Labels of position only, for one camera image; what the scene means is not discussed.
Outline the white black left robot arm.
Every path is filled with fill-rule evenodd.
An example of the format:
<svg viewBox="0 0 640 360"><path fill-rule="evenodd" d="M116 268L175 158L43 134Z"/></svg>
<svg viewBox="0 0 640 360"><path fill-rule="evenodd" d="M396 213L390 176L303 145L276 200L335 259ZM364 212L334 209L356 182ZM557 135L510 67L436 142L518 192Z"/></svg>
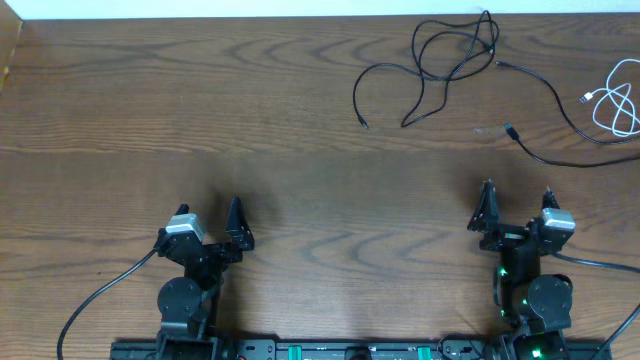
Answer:
<svg viewBox="0 0 640 360"><path fill-rule="evenodd" d="M216 321L223 273L255 247L239 197L231 202L225 232L227 242L206 244L205 230L186 204L158 230L154 249L160 257L182 266L184 273L165 283L157 297L161 313L157 359L238 357L237 342L221 334Z"/></svg>

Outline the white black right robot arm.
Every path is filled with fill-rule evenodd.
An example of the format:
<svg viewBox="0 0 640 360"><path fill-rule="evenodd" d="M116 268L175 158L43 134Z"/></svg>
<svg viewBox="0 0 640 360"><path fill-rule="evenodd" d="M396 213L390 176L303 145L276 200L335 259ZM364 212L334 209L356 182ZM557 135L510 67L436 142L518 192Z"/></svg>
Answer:
<svg viewBox="0 0 640 360"><path fill-rule="evenodd" d="M487 180L467 225L483 235L479 248L497 252L494 302L511 331L494 337L486 359L568 359L562 331L571 326L573 284L566 275L541 272L541 258L558 253L574 234L576 222L559 207L552 190L542 197L540 215L526 225L501 220L496 188Z"/></svg>

